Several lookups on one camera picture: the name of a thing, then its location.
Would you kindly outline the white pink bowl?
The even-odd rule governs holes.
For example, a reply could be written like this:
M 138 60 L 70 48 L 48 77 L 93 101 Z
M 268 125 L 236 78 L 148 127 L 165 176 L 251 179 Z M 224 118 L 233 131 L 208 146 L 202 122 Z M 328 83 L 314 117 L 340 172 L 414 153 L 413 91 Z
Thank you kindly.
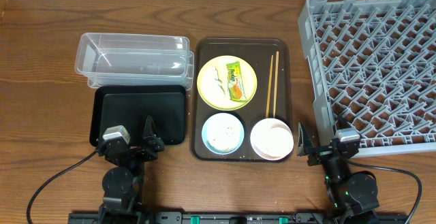
M 276 118 L 257 122 L 251 130 L 250 143 L 255 153 L 268 161 L 285 159 L 294 149 L 290 128 Z

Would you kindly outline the light blue bowl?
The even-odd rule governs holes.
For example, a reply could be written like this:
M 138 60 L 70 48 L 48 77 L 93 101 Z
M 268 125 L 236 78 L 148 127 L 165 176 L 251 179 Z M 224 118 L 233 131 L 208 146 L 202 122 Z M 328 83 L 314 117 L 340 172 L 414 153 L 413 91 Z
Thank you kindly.
M 233 114 L 217 113 L 203 124 L 202 141 L 212 153 L 228 155 L 234 153 L 245 139 L 242 122 Z

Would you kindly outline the white tissue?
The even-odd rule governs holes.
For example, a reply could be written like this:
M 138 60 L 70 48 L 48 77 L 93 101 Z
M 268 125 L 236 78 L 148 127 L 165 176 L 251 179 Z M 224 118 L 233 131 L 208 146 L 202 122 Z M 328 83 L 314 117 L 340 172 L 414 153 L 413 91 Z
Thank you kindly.
M 210 67 L 208 69 L 208 78 L 210 80 L 211 86 L 213 86 L 224 95 L 225 91 L 223 89 L 222 81 L 219 79 L 219 73 L 215 67 Z

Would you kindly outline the green snack wrapper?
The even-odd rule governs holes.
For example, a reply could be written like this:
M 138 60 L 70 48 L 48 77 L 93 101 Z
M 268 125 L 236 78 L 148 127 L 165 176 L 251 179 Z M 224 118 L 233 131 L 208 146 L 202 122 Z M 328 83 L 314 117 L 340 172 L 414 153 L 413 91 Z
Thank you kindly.
M 243 86 L 240 63 L 233 62 L 226 65 L 228 71 L 228 93 L 232 101 L 246 102 L 247 98 Z

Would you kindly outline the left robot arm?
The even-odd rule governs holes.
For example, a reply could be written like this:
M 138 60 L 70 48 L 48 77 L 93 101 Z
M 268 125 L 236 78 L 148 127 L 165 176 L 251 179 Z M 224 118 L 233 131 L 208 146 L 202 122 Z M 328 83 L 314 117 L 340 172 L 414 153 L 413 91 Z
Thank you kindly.
M 103 177 L 103 204 L 96 222 L 99 224 L 150 224 L 154 214 L 142 205 L 144 164 L 154 161 L 164 150 L 164 142 L 151 116 L 145 120 L 139 142 L 131 139 L 122 125 L 109 127 L 96 147 L 97 153 L 115 165 Z

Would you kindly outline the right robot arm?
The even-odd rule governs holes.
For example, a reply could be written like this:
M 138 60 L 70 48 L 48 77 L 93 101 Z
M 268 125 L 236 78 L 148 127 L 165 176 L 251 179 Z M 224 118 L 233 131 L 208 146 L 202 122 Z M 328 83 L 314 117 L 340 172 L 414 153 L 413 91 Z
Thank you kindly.
M 328 145 L 314 147 L 302 123 L 298 124 L 299 157 L 309 166 L 321 165 L 324 184 L 334 209 L 324 223 L 345 223 L 379 207 L 376 177 L 369 171 L 351 172 L 348 159 L 358 153 L 361 135 L 353 128 L 340 129 Z

